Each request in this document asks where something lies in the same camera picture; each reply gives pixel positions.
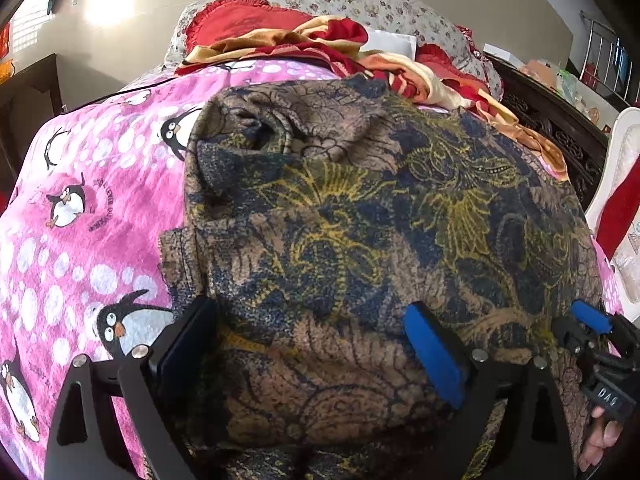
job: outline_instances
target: metal bolt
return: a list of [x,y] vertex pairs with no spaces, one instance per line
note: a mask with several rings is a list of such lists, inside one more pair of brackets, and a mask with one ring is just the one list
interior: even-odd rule
[[134,359],[142,359],[149,354],[149,347],[147,345],[138,345],[132,351],[131,355]]
[[484,363],[489,358],[489,354],[481,348],[474,348],[471,352],[471,358],[478,363]]
[[533,358],[533,365],[538,369],[538,370],[544,370],[546,368],[546,361],[545,358],[536,355]]
[[73,360],[71,361],[71,364],[74,366],[74,368],[79,368],[81,366],[84,366],[87,360],[88,358],[86,355],[80,354],[73,358]]

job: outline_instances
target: wooden furniture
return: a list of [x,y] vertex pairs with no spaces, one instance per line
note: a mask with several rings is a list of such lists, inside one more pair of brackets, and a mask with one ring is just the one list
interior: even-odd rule
[[55,54],[41,59],[0,84],[0,191],[5,194],[12,192],[31,141],[44,124],[40,124],[34,131],[20,134],[12,130],[14,99],[27,88],[35,88],[42,93],[49,91],[53,115],[62,113]]
[[504,81],[502,102],[521,124],[540,132],[562,150],[571,183],[582,208],[587,209],[602,176],[608,137],[545,86],[507,62],[489,58]]

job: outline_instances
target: finger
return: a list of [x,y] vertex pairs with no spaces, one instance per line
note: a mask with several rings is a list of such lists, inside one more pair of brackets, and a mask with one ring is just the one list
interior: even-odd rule
[[604,450],[601,447],[586,443],[584,448],[582,448],[582,455],[580,458],[589,464],[596,465],[602,459],[603,455]]
[[580,468],[580,471],[582,471],[583,473],[584,473],[585,471],[587,471],[587,468],[588,468],[590,465],[591,465],[591,464],[589,464],[589,462],[588,462],[588,460],[587,460],[587,459],[585,459],[585,458],[583,458],[583,457],[580,457],[580,458],[578,459],[578,467]]
[[603,443],[605,447],[613,446],[618,437],[622,433],[622,425],[615,420],[612,420],[609,424],[604,428],[604,434],[602,436]]
[[602,406],[596,406],[592,411],[591,411],[591,416],[593,418],[598,418],[599,416],[603,416],[604,415],[604,408]]
[[605,447],[604,445],[604,419],[602,417],[596,418],[591,427],[591,434],[587,441],[589,444],[593,444],[596,447]]

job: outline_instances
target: penguin print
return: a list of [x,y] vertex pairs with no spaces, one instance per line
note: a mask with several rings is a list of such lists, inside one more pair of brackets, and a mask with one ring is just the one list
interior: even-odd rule
[[12,362],[2,363],[2,389],[4,398],[14,414],[18,434],[34,442],[40,441],[40,423],[33,407],[33,397],[20,369],[18,344],[15,345],[15,357]]
[[98,313],[98,335],[113,358],[124,357],[137,345],[153,344],[164,327],[174,322],[168,308],[134,303],[146,293],[143,289],[127,294]]
[[181,152],[187,149],[193,125],[201,110],[202,108],[192,108],[177,117],[167,119],[160,127],[162,140],[181,161],[184,161],[184,155]]
[[66,186],[62,190],[60,196],[47,195],[51,202],[51,214],[47,227],[66,227],[71,224],[79,215],[84,213],[85,196],[84,196],[84,174],[82,182],[74,186]]
[[66,139],[63,135],[68,135],[71,130],[63,130],[59,128],[51,136],[49,142],[44,148],[44,161],[47,164],[47,171],[53,166],[57,166],[62,159],[62,149],[65,147]]

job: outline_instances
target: paisley fabric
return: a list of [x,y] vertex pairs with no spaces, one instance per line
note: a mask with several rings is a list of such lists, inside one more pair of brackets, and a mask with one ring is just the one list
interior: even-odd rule
[[548,359],[578,451],[587,404],[550,322],[598,303],[590,231],[570,183],[475,116],[362,76],[228,89],[193,129],[185,222],[160,240],[177,315],[198,294],[219,308],[173,413],[198,462],[401,478],[451,416],[404,335],[416,300],[500,360]]

